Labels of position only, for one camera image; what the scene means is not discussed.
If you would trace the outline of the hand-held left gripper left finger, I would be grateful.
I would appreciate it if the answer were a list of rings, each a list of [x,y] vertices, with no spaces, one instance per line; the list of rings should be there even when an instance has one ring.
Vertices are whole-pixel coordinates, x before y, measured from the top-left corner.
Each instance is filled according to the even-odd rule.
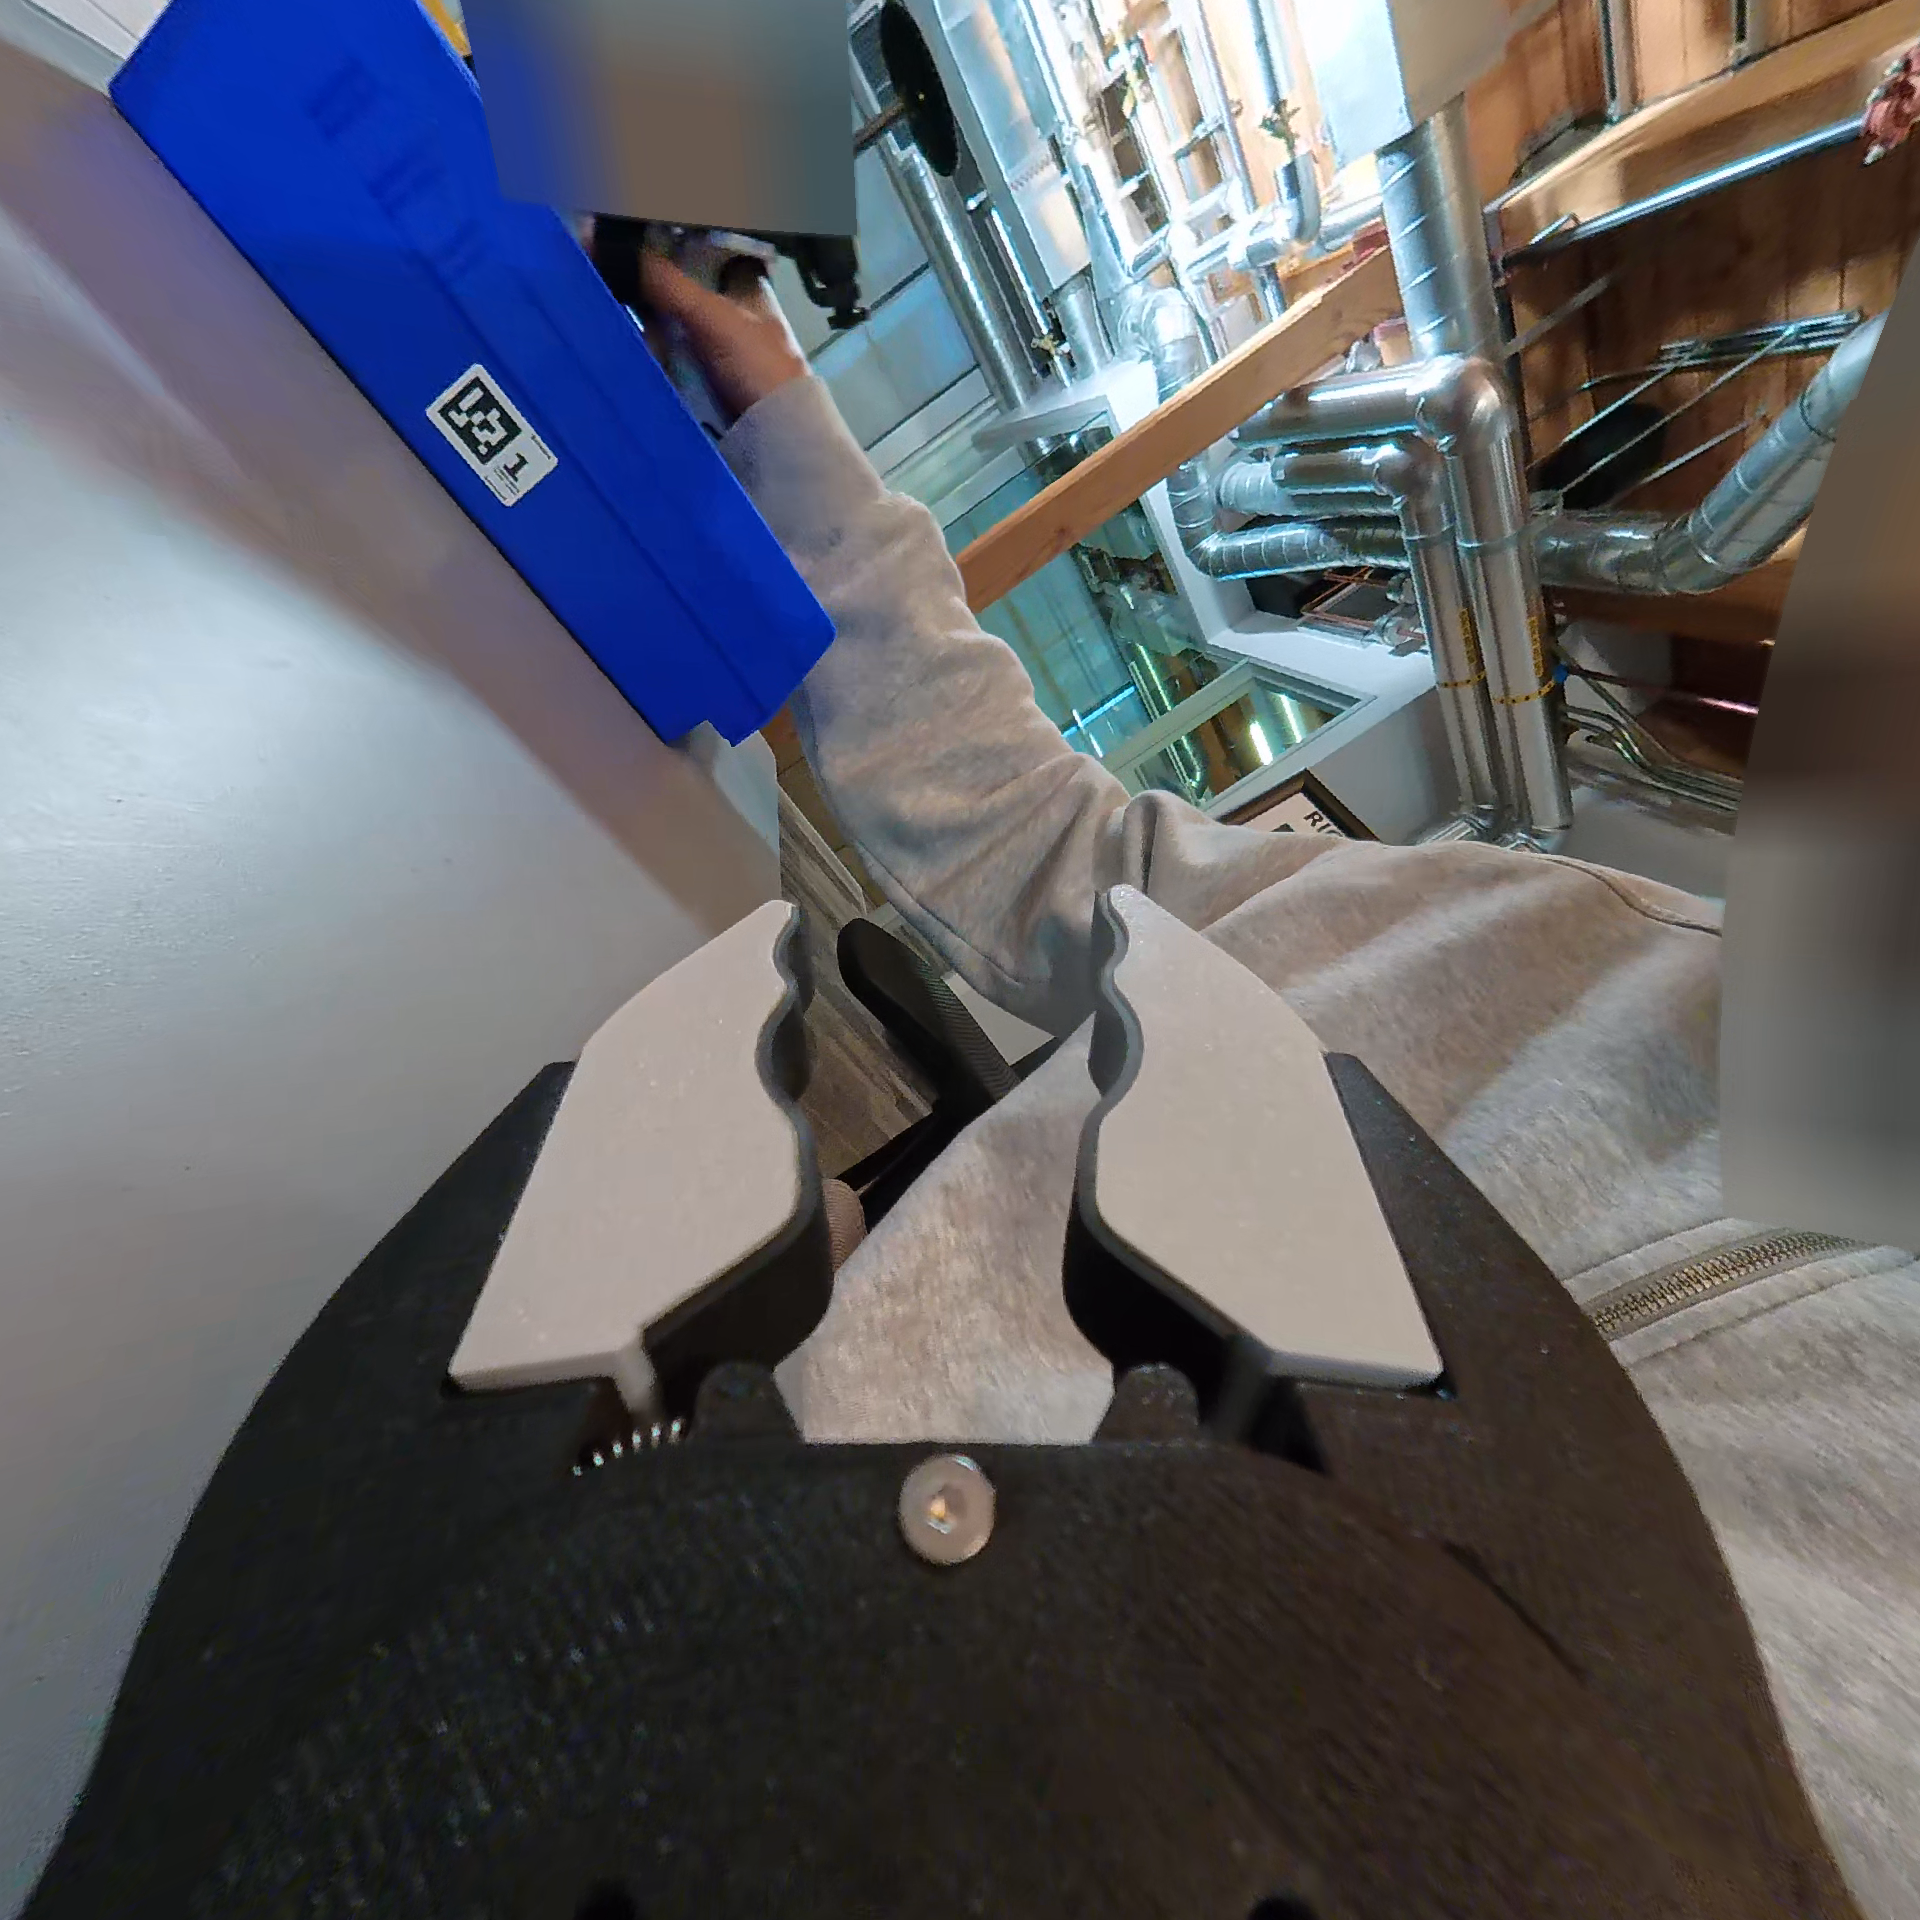
[[[639,1420],[718,1364],[777,1367],[822,1322],[831,1252],[809,1076],[809,964],[769,901],[582,1045],[447,1379],[604,1382]]]

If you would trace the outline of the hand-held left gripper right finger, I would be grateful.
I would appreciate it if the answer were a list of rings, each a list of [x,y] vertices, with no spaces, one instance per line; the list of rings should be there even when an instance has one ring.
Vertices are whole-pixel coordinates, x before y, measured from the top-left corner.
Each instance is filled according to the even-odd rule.
[[[1095,906],[1095,1107],[1063,1299],[1115,1375],[1165,1364],[1203,1411],[1284,1384],[1445,1374],[1331,1056],[1254,972],[1132,884]]]

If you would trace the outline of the blue bin with square tag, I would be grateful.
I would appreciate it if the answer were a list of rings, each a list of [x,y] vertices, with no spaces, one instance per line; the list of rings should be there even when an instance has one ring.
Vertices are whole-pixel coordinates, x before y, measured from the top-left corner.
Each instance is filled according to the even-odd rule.
[[[420,4],[169,4],[109,96],[660,739],[768,725],[831,620]]]

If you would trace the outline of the person's right forearm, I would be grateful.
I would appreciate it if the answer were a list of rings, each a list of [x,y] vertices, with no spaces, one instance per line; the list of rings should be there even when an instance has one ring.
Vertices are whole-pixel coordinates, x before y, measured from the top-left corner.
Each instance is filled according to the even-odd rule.
[[[793,714],[861,867],[974,991],[1072,1032],[1132,796],[1044,718],[969,611],[937,520],[883,485],[816,374],[759,398],[721,450],[831,616]]]

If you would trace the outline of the grey desk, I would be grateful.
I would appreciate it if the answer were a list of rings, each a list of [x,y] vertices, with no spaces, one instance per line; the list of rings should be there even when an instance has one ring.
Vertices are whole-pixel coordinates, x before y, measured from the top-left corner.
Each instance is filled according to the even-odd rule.
[[[129,133],[129,4],[4,4],[3,1902],[204,1483],[531,1076],[779,888]]]

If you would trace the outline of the black round disc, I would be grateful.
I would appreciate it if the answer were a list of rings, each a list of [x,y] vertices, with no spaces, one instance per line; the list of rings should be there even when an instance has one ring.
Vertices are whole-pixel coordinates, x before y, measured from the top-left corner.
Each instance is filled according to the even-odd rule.
[[[893,123],[904,125],[937,178],[952,178],[959,134],[926,37],[907,4],[884,3],[878,13],[883,71],[893,88]]]

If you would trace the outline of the black white marker sign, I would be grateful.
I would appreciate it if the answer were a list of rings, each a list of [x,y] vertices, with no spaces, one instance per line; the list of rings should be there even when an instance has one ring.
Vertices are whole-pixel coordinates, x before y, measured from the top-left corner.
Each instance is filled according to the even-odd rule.
[[[1311,773],[1263,794],[1238,821],[1260,831],[1296,831],[1374,844],[1376,831]]]

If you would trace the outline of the wooden beam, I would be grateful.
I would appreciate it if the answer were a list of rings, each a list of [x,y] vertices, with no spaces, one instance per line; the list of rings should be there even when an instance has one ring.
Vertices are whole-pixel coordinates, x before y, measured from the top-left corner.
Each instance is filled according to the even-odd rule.
[[[956,564],[966,607],[980,613],[999,603],[1256,410],[1318,378],[1360,336],[1398,314],[1398,277],[1385,251],[1310,291],[1144,421],[1121,429],[1113,443],[965,546]]]

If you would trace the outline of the cluster of silver ducts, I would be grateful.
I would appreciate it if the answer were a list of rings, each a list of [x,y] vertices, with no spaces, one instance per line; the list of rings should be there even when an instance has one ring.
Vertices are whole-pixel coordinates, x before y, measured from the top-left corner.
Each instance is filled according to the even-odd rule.
[[[1464,102],[1512,29],[1503,4],[1303,4],[1334,156],[1376,160],[1401,314],[1160,483],[1189,564],[1219,581],[1411,574],[1455,768],[1445,835],[1549,850],[1573,800],[1544,587],[1701,596],[1774,559],[1813,512],[1884,318],[1688,514],[1536,514]],[[1181,299],[1140,319],[1165,402],[1203,374],[1203,336]]]

